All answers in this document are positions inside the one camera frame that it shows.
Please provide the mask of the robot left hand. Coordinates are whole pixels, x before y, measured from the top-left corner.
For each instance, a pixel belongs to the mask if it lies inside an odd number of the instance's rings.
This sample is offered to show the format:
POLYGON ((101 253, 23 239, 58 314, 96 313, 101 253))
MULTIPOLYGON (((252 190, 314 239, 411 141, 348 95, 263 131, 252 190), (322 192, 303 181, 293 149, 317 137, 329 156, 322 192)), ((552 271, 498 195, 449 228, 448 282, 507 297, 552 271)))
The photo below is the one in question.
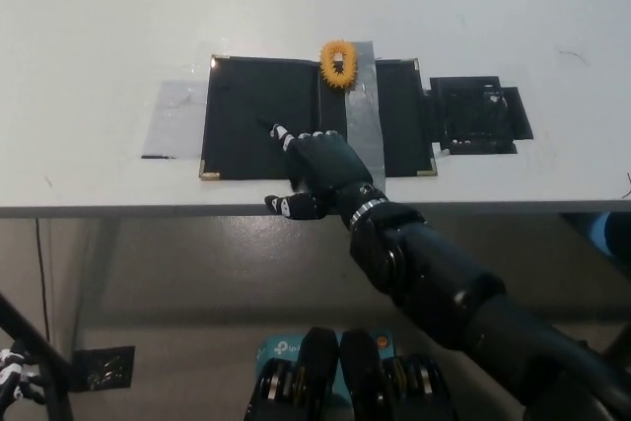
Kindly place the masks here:
POLYGON ((1 350, 1 413, 20 399, 45 405, 43 388, 46 380, 37 371, 36 364, 24 342, 15 339, 9 348, 1 350))

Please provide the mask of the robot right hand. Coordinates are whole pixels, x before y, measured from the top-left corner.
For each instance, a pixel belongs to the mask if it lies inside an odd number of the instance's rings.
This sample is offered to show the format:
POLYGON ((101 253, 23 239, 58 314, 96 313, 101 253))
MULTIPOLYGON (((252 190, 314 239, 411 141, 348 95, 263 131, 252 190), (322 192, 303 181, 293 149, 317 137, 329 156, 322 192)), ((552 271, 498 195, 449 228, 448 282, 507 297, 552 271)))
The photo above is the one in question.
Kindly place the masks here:
POLYGON ((275 123, 269 135, 280 145, 293 193, 268 195, 267 209, 291 220, 319 220, 336 212, 347 229, 387 202, 363 161, 335 130, 293 134, 275 123))

